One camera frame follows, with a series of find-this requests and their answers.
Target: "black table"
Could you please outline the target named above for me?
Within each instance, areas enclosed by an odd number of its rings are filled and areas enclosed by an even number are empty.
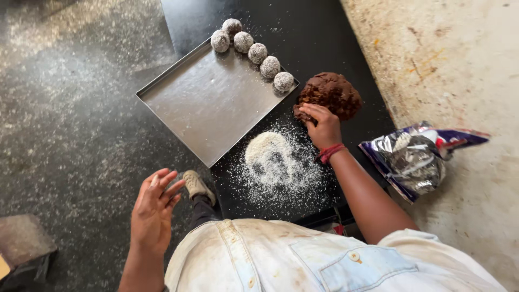
[[[318,213],[311,220],[316,221],[319,214],[328,216],[332,207],[345,209],[346,201],[333,176],[322,193],[308,194],[304,204],[290,206],[290,209],[261,209],[242,198],[240,192],[246,190],[236,185],[235,178],[227,172],[249,140],[273,121],[306,131],[293,118],[292,106],[306,80],[320,72],[342,74],[359,91],[364,104],[354,119],[342,123],[343,142],[367,172],[382,187],[387,186],[358,144],[394,131],[394,124],[338,0],[162,0],[162,6],[173,46],[181,55],[205,41],[227,18],[237,18],[244,30],[255,41],[265,44],[269,54],[276,56],[302,83],[211,168],[225,218],[301,222],[303,217]],[[322,196],[325,200],[317,202],[315,198]],[[347,207],[344,212],[351,218]]]

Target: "metal baking tray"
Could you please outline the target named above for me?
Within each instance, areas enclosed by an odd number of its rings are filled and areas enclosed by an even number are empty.
[[[136,95],[211,167],[298,85],[277,91],[246,54],[216,53],[209,38]]]

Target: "blue plastic wrapper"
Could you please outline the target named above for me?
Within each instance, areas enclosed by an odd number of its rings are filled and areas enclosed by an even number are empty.
[[[436,129],[427,121],[397,130],[359,147],[410,204],[438,188],[445,161],[455,149],[488,142],[489,134],[467,129]]]

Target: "shoe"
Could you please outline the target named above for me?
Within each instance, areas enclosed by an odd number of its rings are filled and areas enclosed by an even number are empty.
[[[184,172],[182,178],[186,181],[186,188],[189,192],[190,200],[193,200],[195,195],[204,195],[211,200],[211,206],[216,204],[216,196],[209,190],[196,171],[188,170]]]

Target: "chocolate dough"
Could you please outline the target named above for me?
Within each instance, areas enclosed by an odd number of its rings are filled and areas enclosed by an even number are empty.
[[[294,105],[294,116],[302,122],[317,121],[299,110],[303,103],[314,103],[328,108],[341,121],[351,119],[362,106],[362,99],[344,76],[323,72],[310,78]]]

